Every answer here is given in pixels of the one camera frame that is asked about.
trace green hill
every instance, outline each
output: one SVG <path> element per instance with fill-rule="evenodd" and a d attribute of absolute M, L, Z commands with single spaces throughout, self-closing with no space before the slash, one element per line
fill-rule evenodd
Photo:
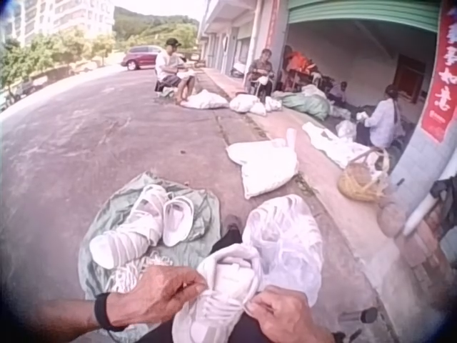
<path fill-rule="evenodd" d="M 123 46 L 139 44 L 164 45 L 170 37 L 177 38 L 183 49 L 196 44 L 199 22 L 188 16 L 154 16 L 135 13 L 121 7 L 114 9 L 116 40 Z"/>

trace shorts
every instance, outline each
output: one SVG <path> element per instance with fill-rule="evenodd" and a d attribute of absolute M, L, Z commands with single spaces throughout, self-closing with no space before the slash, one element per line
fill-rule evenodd
<path fill-rule="evenodd" d="M 177 77 L 177 75 L 168 75 L 165 76 L 165 78 L 161 81 L 162 84 L 164 84 L 167 87 L 177 87 L 181 83 L 182 79 Z"/>

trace red car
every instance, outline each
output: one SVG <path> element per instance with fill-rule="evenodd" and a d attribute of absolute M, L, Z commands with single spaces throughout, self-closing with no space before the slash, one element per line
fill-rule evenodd
<path fill-rule="evenodd" d="M 121 65 L 126 66 L 128 70 L 137 70 L 144 66 L 155 66 L 157 55 L 162 51 L 163 49 L 160 46 L 135 46 L 127 52 Z"/>

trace black wristband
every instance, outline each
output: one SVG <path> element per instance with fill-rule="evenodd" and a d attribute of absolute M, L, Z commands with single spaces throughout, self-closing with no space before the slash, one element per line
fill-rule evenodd
<path fill-rule="evenodd" d="M 112 332 L 124 331 L 127 327 L 114 327 L 109 322 L 108 314 L 106 313 L 106 300 L 108 299 L 108 296 L 109 293 L 102 293 L 96 296 L 94 305 L 95 319 L 102 329 Z"/>

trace sky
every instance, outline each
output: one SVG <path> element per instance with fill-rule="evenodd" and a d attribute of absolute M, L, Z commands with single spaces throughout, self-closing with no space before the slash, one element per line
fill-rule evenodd
<path fill-rule="evenodd" d="M 129 11 L 157 16 L 185 15 L 201 20 L 204 0 L 114 0 L 116 6 Z"/>

